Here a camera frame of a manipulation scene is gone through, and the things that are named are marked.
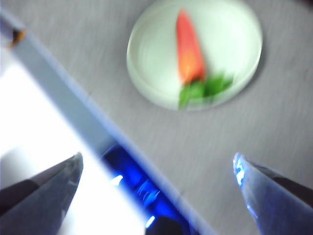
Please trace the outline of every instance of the gray table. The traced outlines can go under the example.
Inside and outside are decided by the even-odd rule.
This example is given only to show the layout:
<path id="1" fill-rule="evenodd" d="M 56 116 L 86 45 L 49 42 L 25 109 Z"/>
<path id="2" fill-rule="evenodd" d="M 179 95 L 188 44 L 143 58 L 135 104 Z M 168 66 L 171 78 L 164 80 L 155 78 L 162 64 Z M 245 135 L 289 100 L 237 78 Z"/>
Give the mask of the gray table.
<path id="1" fill-rule="evenodd" d="M 144 99 L 126 68 L 131 29 L 152 0 L 3 0 L 220 234 L 257 234 L 232 172 L 242 152 L 313 188 L 313 5 L 247 0 L 264 32 L 249 86 L 201 112 Z"/>

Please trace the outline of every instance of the toy carrot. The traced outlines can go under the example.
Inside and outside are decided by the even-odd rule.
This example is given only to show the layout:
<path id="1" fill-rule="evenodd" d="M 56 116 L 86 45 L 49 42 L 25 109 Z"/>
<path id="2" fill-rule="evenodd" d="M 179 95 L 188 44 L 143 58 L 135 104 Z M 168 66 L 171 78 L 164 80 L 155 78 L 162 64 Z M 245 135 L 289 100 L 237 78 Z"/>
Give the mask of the toy carrot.
<path id="1" fill-rule="evenodd" d="M 185 85 L 198 79 L 203 81 L 205 66 L 196 33 L 185 9 L 179 12 L 176 34 L 181 82 Z"/>

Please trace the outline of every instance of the plate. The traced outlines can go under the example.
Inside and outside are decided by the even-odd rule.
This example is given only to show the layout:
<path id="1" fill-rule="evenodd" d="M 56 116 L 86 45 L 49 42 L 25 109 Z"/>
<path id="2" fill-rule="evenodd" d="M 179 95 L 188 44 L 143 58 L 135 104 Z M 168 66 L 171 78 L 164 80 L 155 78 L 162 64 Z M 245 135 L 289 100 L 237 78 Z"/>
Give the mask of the plate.
<path id="1" fill-rule="evenodd" d="M 188 110 L 221 104 L 253 77 L 262 50 L 257 17 L 240 0 L 159 0 L 147 8 L 132 30 L 127 67 L 133 84 L 151 102 L 179 108 L 176 20 L 185 8 L 192 20 L 207 69 L 233 75 L 230 88 L 213 99 L 193 100 Z"/>

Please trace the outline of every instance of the orange carrot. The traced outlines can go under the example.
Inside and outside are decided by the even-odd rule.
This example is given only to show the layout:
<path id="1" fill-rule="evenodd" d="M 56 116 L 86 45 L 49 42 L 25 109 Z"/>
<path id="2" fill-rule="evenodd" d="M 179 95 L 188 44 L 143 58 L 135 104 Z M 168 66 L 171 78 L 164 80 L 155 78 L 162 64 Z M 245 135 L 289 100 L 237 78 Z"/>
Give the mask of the orange carrot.
<path id="1" fill-rule="evenodd" d="M 205 66 L 191 20 L 185 9 L 179 12 L 176 22 L 177 51 L 180 79 L 183 84 L 196 79 L 204 80 Z"/>

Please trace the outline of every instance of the green leaves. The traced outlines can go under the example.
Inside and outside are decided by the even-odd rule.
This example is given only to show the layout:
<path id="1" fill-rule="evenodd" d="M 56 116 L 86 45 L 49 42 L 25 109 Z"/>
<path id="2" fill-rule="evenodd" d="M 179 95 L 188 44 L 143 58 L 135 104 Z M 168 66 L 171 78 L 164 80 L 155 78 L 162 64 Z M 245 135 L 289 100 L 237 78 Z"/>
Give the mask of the green leaves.
<path id="1" fill-rule="evenodd" d="M 204 97 L 213 97 L 231 86 L 233 77 L 226 77 L 223 73 L 210 75 L 204 82 L 194 81 L 185 85 L 179 94 L 179 108 L 185 105 L 191 99 Z"/>
<path id="2" fill-rule="evenodd" d="M 204 96 L 205 86 L 200 81 L 195 81 L 185 85 L 179 94 L 179 108 L 183 108 L 190 99 Z"/>

